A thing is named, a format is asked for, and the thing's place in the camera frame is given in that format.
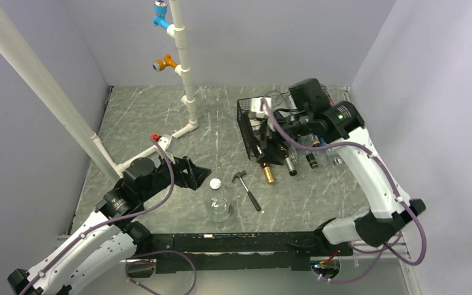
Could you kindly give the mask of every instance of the bottle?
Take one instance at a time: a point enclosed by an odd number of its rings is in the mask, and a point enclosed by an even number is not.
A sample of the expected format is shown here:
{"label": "bottle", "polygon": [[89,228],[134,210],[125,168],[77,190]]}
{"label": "bottle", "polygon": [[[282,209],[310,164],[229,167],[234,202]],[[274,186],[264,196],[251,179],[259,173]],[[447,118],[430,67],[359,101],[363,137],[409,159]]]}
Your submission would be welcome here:
{"label": "bottle", "polygon": [[227,219],[232,211],[232,196],[218,178],[211,179],[209,186],[211,191],[206,194],[208,197],[205,202],[207,213],[213,221],[221,222]]}
{"label": "bottle", "polygon": [[274,184],[274,177],[272,176],[272,169],[270,168],[269,163],[260,163],[259,166],[263,169],[263,174],[265,174],[265,180],[268,184]]}
{"label": "bottle", "polygon": [[296,150],[292,151],[293,147],[286,149],[284,146],[280,147],[281,152],[285,155],[285,167],[290,176],[295,176],[297,174],[296,167],[294,167],[294,161],[297,157]]}
{"label": "bottle", "polygon": [[[320,138],[319,141],[321,142],[321,145],[327,145],[324,138]],[[341,159],[341,156],[335,151],[335,148],[325,149],[324,154],[326,156],[327,162],[333,163],[334,166],[344,163],[343,159]]]}
{"label": "bottle", "polygon": [[[308,141],[309,145],[312,146],[313,148],[321,146],[321,143],[319,142],[319,139],[314,134],[309,134],[309,135],[307,135],[306,138],[307,138],[306,140]],[[319,164],[316,160],[316,157],[315,157],[314,153],[309,152],[305,157],[307,158],[307,161],[309,162],[310,168],[316,169],[317,167],[319,167]]]}

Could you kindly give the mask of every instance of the blue faucet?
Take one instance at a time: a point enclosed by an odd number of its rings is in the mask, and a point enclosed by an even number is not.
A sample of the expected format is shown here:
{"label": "blue faucet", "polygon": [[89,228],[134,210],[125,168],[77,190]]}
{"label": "blue faucet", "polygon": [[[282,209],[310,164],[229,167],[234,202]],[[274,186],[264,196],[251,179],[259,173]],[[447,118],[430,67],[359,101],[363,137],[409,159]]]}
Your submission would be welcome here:
{"label": "blue faucet", "polygon": [[161,26],[167,30],[169,24],[165,21],[165,15],[167,14],[167,4],[162,0],[155,1],[155,17],[153,18],[153,25]]}

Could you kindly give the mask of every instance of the hammer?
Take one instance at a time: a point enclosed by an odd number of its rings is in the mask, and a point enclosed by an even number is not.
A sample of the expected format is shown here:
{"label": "hammer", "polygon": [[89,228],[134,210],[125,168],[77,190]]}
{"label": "hammer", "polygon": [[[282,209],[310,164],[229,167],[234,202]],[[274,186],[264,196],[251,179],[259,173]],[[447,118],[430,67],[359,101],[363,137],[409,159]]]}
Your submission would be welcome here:
{"label": "hammer", "polygon": [[254,205],[254,208],[256,209],[256,211],[261,211],[261,207],[259,206],[258,201],[256,201],[256,198],[254,198],[254,195],[252,194],[251,191],[249,191],[249,188],[243,181],[242,177],[244,177],[245,175],[247,175],[247,172],[245,170],[234,174],[234,176],[232,177],[232,182],[234,182],[234,180],[238,178],[242,182],[242,185],[245,188],[245,190],[247,191],[247,195],[249,196],[249,199],[251,199],[251,202]]}

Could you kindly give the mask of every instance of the gray marble surface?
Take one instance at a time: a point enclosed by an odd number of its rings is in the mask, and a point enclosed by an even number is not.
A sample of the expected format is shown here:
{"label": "gray marble surface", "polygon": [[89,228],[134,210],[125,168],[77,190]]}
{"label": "gray marble surface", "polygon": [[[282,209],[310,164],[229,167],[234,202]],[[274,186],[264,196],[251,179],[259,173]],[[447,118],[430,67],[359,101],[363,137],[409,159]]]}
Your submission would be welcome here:
{"label": "gray marble surface", "polygon": [[[178,140],[174,156],[189,156],[201,167],[212,169],[234,196],[232,212],[223,222],[208,215],[206,199],[213,195],[208,183],[199,190],[175,188],[169,201],[157,210],[137,218],[155,233],[194,232],[278,232],[314,230],[329,218],[351,216],[368,208],[363,191],[346,164],[323,163],[311,170],[305,159],[296,165],[297,176],[283,166],[272,166],[276,179],[268,185],[256,162],[249,161],[236,123],[236,100],[259,96],[280,86],[197,87],[199,127]],[[342,99],[339,87],[329,87],[334,100]],[[181,86],[114,87],[100,137],[117,163],[124,162],[151,146],[152,133],[171,134],[187,123],[186,107],[180,103]],[[234,173],[246,170],[247,185],[262,206],[256,212]],[[73,229],[78,228],[97,202],[112,188],[104,174],[91,163]],[[165,191],[146,202],[161,200]]]}

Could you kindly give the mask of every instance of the white cap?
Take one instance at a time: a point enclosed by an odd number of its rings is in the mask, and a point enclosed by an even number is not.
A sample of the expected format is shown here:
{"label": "white cap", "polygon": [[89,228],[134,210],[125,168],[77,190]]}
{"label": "white cap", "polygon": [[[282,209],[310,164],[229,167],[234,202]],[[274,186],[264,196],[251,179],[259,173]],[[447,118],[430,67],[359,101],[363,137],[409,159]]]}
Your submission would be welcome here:
{"label": "white cap", "polygon": [[209,185],[212,189],[219,189],[221,187],[221,180],[219,180],[218,178],[213,178],[209,182]]}

